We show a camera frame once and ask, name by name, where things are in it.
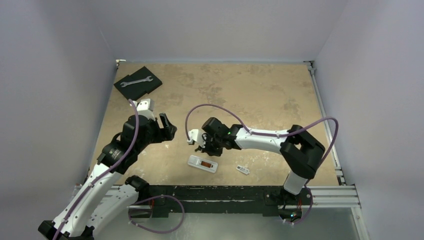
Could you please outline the white remote control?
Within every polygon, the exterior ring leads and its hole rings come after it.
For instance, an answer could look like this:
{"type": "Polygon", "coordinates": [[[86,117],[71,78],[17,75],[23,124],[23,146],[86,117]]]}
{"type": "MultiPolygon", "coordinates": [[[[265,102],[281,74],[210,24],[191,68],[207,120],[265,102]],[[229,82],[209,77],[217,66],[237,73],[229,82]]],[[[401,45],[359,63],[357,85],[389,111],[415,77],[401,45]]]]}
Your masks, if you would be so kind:
{"type": "Polygon", "coordinates": [[[191,155],[188,158],[187,164],[191,167],[207,171],[209,173],[215,173],[218,168],[218,163],[195,155],[191,155]]]}

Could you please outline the white battery cover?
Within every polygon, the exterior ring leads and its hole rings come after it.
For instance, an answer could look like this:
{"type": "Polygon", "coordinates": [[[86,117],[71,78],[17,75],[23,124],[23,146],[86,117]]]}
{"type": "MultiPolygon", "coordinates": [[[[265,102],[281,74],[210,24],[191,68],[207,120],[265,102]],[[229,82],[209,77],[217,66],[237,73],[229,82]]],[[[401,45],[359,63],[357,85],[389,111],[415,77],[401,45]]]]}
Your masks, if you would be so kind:
{"type": "Polygon", "coordinates": [[[236,167],[236,170],[238,170],[239,172],[241,172],[241,173],[243,173],[243,174],[245,174],[245,175],[249,175],[250,174],[250,170],[249,169],[247,169],[246,167],[244,167],[244,166],[241,166],[241,165],[238,165],[237,167],[236,167]]]}

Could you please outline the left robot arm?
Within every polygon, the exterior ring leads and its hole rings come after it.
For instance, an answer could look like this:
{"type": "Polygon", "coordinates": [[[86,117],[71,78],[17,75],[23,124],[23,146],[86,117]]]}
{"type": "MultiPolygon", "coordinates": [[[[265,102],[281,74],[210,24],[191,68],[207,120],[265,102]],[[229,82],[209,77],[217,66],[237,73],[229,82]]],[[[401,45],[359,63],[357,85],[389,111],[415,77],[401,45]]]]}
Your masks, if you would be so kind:
{"type": "Polygon", "coordinates": [[[44,220],[38,232],[47,240],[93,240],[124,208],[146,203],[149,184],[138,176],[130,177],[107,201],[103,198],[148,145],[171,141],[176,131],[165,113],[156,118],[150,110],[139,110],[130,116],[102,149],[76,196],[57,217],[44,220]]]}

